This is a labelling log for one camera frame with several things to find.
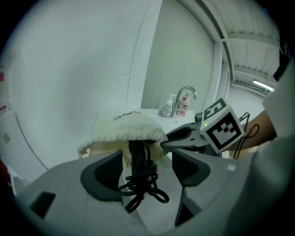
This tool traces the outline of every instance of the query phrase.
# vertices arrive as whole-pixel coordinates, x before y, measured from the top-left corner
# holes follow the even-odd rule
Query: red label
[[[3,106],[3,107],[1,107],[1,108],[0,108],[0,112],[1,112],[1,111],[4,111],[6,108],[7,108],[7,106]]]

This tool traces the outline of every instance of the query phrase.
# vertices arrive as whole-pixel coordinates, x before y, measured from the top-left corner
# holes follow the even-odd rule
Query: sink
[[[193,110],[188,110],[185,117],[178,115],[175,115],[174,117],[162,117],[158,115],[158,109],[140,109],[140,111],[143,114],[152,117],[159,125],[161,125],[166,134],[183,124],[195,122],[195,112]]]

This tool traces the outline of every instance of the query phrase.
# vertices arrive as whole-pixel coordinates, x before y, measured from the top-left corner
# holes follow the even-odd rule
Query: white wall
[[[3,62],[0,59],[0,74],[4,80],[0,81],[0,110],[3,106],[9,107],[8,101],[8,80],[6,79],[6,69],[3,66]]]
[[[209,90],[204,102],[202,110],[207,109],[213,102],[215,102],[218,90],[220,87],[221,80],[221,71],[222,71],[222,49],[221,43],[214,43],[214,53],[213,53],[213,71],[212,78],[209,85]]]
[[[228,62],[223,62],[216,100],[222,97],[227,98],[227,95],[230,89],[229,84],[230,84],[229,64]]]
[[[213,70],[213,42],[200,22],[176,0],[164,0],[153,39],[142,108],[162,109],[168,94],[193,86],[197,100],[189,109],[202,110]]]
[[[5,65],[9,96],[46,167],[77,158],[97,112],[127,107],[137,38],[155,1],[40,1],[14,32],[6,51],[13,58]],[[134,69],[144,79],[144,66]]]
[[[249,112],[250,120],[255,118],[264,110],[264,107],[262,106],[263,100],[264,98],[258,95],[233,86],[230,87],[227,97],[227,101],[236,113],[236,116],[239,118],[245,112]]]
[[[130,70],[126,101],[126,109],[128,110],[138,109],[142,104],[148,61],[161,6],[162,0],[150,0],[140,27]]]

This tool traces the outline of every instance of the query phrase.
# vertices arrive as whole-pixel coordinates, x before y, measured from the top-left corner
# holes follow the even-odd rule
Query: soap bottle
[[[181,100],[181,104],[177,112],[177,115],[185,116],[185,113],[188,110],[188,106],[189,106],[189,94],[185,94],[185,97],[183,97],[183,99]]]
[[[173,105],[173,101],[172,101],[173,97],[176,97],[176,95],[169,94],[169,99],[166,101],[166,104],[163,107],[162,115],[164,117],[170,117],[170,115],[171,115],[172,105]]]

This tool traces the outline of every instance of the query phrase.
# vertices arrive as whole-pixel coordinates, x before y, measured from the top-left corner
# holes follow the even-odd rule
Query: ceiling
[[[273,74],[279,67],[280,34],[277,25],[266,9],[254,0],[203,0],[214,8],[213,16],[224,29],[230,59],[232,61],[232,84],[244,86],[247,90],[266,89],[253,86],[258,80],[275,88]]]

